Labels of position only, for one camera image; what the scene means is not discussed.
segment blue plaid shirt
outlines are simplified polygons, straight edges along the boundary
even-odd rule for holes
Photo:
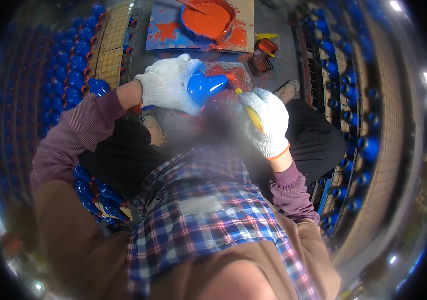
[[[319,299],[246,167],[230,148],[196,147],[159,166],[138,197],[143,219],[128,245],[128,289],[147,299],[161,270],[247,242],[272,241],[300,299]]]

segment hand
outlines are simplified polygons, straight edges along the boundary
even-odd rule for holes
[[[258,132],[251,119],[244,114],[244,132],[253,146],[266,159],[274,159],[290,147],[285,132],[288,127],[288,112],[282,101],[269,91],[256,88],[252,93],[238,95],[243,106],[250,106],[257,113],[264,134]]]
[[[202,66],[200,60],[184,53],[147,67],[145,74],[135,76],[142,83],[143,106],[156,105],[198,115],[201,107],[190,98],[186,87],[192,74]]]

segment yellow paintbrush handle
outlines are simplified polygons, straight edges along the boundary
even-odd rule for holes
[[[235,94],[238,95],[240,93],[243,93],[242,89],[236,88]],[[253,125],[255,125],[255,127],[258,129],[258,132],[261,133],[262,135],[265,134],[265,132],[263,131],[262,122],[260,121],[260,118],[258,117],[257,113],[253,110],[253,108],[251,108],[250,106],[244,106],[244,109],[247,115],[252,120]]]

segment purple sleeve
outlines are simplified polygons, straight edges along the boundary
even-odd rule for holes
[[[32,191],[55,179],[73,184],[77,156],[85,150],[95,151],[114,132],[114,121],[124,114],[115,90],[99,98],[90,93],[77,107],[64,111],[37,148],[30,174]]]
[[[311,219],[318,224],[320,216],[313,210],[306,192],[305,176],[297,170],[295,162],[285,171],[273,173],[270,181],[270,191],[273,194],[273,204],[281,209],[281,213],[298,222]]]

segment white work glove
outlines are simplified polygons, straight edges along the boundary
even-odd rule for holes
[[[145,69],[145,74],[135,76],[142,83],[143,106],[156,105],[167,109],[198,115],[202,109],[187,93],[186,86],[192,74],[203,67],[200,60],[184,53],[178,58],[156,61]]]
[[[277,96],[261,88],[255,88],[252,93],[238,95],[243,106],[250,106],[257,113],[262,125],[261,134],[250,117],[244,113],[244,132],[253,146],[266,159],[273,159],[287,150],[290,146],[285,133],[288,127],[288,112],[285,105]]]

